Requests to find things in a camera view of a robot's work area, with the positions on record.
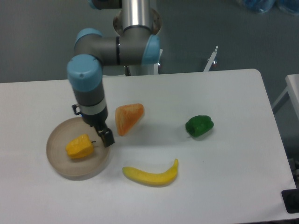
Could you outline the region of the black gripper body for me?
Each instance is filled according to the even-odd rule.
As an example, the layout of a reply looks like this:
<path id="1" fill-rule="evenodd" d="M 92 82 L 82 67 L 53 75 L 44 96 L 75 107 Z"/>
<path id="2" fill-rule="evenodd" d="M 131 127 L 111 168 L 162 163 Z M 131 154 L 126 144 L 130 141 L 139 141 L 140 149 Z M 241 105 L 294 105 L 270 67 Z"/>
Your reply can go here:
<path id="1" fill-rule="evenodd" d="M 104 131 L 105 129 L 107 129 L 107 125 L 105 121 L 108 116 L 108 111 L 106 107 L 101 112 L 92 115 L 83 113 L 81 109 L 80 111 L 77 111 L 77 108 L 79 108 L 79 104 L 72 105 L 74 114 L 80 115 L 83 121 L 86 124 L 88 124 L 90 127 L 94 127 L 96 131 Z"/>

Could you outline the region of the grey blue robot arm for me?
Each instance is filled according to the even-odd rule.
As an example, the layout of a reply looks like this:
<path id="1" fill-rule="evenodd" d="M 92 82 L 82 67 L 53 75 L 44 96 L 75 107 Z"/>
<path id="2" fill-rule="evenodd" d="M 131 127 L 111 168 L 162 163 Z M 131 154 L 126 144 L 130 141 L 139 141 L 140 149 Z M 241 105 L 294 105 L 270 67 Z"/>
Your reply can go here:
<path id="1" fill-rule="evenodd" d="M 104 147 L 108 147 L 114 144 L 114 137 L 105 124 L 108 111 L 103 67 L 156 64 L 160 57 L 160 40 L 152 33 L 148 0 L 90 0 L 88 3 L 98 10 L 122 9 L 123 34 L 103 37 L 93 28 L 81 30 L 76 37 L 74 57 L 67 64 L 67 77 L 77 100 L 73 111 L 95 128 Z"/>

